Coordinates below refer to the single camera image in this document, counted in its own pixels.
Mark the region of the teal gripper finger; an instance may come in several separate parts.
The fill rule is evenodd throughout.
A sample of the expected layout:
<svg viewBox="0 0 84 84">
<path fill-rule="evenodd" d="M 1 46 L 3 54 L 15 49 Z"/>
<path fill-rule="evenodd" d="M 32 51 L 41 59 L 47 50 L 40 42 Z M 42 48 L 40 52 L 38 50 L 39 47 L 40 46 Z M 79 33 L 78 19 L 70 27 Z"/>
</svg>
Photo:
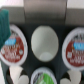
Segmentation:
<svg viewBox="0 0 84 84">
<path fill-rule="evenodd" d="M 9 28 L 9 12 L 7 10 L 0 11 L 0 42 L 4 44 L 11 35 Z"/>
</svg>

